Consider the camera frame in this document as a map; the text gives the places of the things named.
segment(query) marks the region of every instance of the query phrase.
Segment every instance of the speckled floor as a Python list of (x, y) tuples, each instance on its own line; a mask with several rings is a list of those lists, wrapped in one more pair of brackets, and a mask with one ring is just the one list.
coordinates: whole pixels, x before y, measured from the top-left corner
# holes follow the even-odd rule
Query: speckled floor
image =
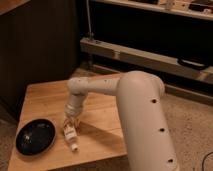
[[(95, 73), (78, 69), (74, 76)], [(166, 94), (162, 98), (181, 171), (201, 171), (203, 157), (213, 151), (213, 106)], [(0, 170), (7, 170), (16, 125), (0, 121)], [(126, 156), (57, 169), (57, 171), (130, 171)], [(205, 171), (213, 170), (213, 155), (205, 161)]]

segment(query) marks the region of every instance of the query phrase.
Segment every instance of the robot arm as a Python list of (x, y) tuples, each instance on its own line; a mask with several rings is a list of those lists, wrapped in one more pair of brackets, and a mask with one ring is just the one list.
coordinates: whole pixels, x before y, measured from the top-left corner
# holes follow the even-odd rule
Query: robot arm
[(176, 154), (160, 104), (164, 84), (157, 76), (140, 71), (119, 78), (69, 80), (67, 118), (77, 126), (88, 92), (115, 95), (132, 171), (179, 171)]

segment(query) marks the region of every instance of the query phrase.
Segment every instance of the small bottle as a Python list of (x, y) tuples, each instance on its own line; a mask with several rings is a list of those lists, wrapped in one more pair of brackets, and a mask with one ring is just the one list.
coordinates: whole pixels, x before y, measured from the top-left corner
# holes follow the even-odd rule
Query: small bottle
[(64, 125), (64, 136), (71, 150), (77, 151), (78, 150), (77, 133), (76, 133), (74, 125), (71, 122), (68, 122), (66, 123), (66, 125)]

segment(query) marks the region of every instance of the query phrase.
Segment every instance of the wooden table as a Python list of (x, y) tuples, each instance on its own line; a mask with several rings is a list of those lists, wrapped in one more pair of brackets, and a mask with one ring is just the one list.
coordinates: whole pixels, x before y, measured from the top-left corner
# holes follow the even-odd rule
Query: wooden table
[(30, 0), (0, 0), (0, 15), (27, 3)]
[(50, 170), (126, 154), (115, 97), (95, 93), (89, 93), (84, 103), (82, 122), (77, 130), (79, 151), (71, 152), (61, 132), (68, 98), (66, 83), (41, 83), (27, 88), (17, 132), (33, 119), (46, 118), (56, 127), (56, 140), (48, 151), (36, 157), (21, 156), (14, 145), (9, 171)]

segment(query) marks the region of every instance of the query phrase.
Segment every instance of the screw hole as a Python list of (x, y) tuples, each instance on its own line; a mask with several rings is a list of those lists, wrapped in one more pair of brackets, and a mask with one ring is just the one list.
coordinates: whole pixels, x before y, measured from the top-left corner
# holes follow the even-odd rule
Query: screw hole
[(157, 100), (156, 99), (152, 99), (151, 102), (152, 103), (157, 103)]
[(160, 128), (159, 131), (160, 131), (160, 132), (164, 132), (165, 129), (164, 129), (164, 128)]
[(168, 163), (173, 163), (173, 159), (169, 159), (167, 162)]

